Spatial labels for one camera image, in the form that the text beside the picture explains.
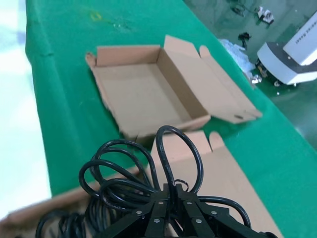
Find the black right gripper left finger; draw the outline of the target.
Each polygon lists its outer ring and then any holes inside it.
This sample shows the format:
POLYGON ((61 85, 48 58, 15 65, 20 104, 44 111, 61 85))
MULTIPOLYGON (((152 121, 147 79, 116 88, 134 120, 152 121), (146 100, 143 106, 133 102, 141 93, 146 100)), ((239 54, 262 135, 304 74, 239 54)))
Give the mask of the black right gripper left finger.
POLYGON ((153 193, 150 202, 125 215, 96 238, 163 238, 170 220, 171 202, 168 185, 153 193))

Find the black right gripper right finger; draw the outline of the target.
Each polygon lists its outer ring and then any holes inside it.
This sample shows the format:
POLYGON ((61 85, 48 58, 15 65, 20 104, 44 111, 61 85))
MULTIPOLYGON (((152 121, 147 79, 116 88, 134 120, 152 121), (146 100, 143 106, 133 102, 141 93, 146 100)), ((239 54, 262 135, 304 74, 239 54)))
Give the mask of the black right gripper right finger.
POLYGON ((183 235, 196 238, 271 238, 271 232, 256 232, 244 208, 216 196, 199 196, 175 187, 175 205, 183 235))

